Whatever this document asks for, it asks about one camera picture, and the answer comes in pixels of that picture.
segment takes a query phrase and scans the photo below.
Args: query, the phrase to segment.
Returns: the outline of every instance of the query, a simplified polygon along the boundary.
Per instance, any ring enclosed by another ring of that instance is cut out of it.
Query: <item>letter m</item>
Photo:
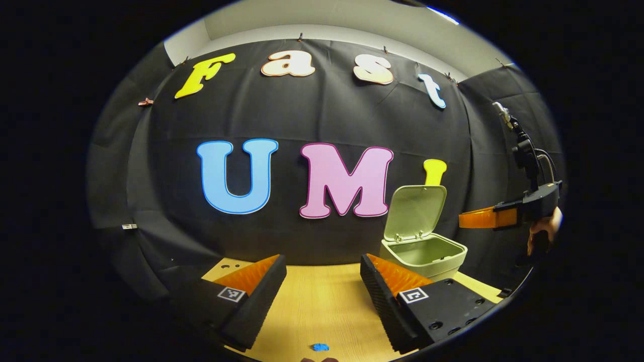
[[[382,147],[369,147],[349,174],[337,148],[332,144],[312,143],[302,147],[308,159],[307,204],[299,209],[305,218],[325,218],[331,208],[325,205],[328,190],[340,215],[345,215],[361,190],[360,202],[354,208],[357,216],[381,216],[389,209],[384,202],[387,167],[393,152]]]

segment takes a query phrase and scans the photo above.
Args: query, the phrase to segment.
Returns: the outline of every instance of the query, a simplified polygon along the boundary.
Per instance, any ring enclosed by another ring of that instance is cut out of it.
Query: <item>small blue block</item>
[[[313,345],[313,350],[328,350],[328,346],[324,343],[316,343]]]

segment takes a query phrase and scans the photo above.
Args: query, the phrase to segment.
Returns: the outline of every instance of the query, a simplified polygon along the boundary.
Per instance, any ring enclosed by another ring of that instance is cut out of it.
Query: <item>green trash bin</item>
[[[443,186],[402,186],[393,193],[380,257],[433,281],[454,277],[468,248],[433,230],[442,212]]]

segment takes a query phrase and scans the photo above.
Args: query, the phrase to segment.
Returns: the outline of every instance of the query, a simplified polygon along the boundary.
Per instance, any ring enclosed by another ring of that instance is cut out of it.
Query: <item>black fabric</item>
[[[310,53],[315,72],[307,77],[262,75],[268,56],[282,50]],[[198,93],[175,99],[193,65],[227,53],[235,53],[235,60],[222,64],[211,80],[202,80]],[[354,59],[363,53],[388,59],[394,81],[383,86],[358,80]],[[300,149],[313,142],[334,144],[350,171],[366,148],[391,149],[387,204],[398,187],[424,182],[426,159],[445,161],[441,184],[448,195],[435,233],[468,247],[460,271],[510,289],[526,275],[514,260],[525,252],[528,225],[498,232],[458,228],[458,214],[516,198],[527,189],[527,178],[510,152],[514,136],[503,128],[492,102],[509,108],[535,145],[550,152],[559,178],[565,174],[547,106],[520,70],[491,70],[457,86],[395,54],[344,42],[293,39],[233,46],[168,68],[163,77],[161,73],[151,76],[156,91],[137,94],[122,86],[115,92],[113,98],[121,101],[106,106],[88,172],[95,226],[136,223],[144,262],[165,288],[174,290],[199,278],[222,256],[254,262],[284,254],[289,265],[334,265],[355,263],[367,252],[378,254],[387,215],[362,218],[349,211],[339,216],[328,195],[330,216],[309,220],[299,215],[308,190],[308,160]],[[419,73],[439,84],[446,109],[432,103]],[[136,103],[145,97],[155,103],[142,109]],[[125,109],[127,117],[119,117]],[[123,134],[109,138],[119,127]],[[252,138],[279,142],[271,157],[270,199],[255,213],[221,213],[204,197],[196,148],[208,141],[231,142],[227,184],[231,193],[245,195],[251,186],[250,157],[241,148]],[[116,163],[110,167],[100,167],[112,160]]]

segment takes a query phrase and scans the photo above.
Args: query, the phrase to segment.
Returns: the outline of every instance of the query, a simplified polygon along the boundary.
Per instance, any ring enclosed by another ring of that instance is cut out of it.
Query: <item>screw hole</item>
[[[442,322],[434,322],[430,324],[430,329],[431,330],[436,330],[442,327]]]

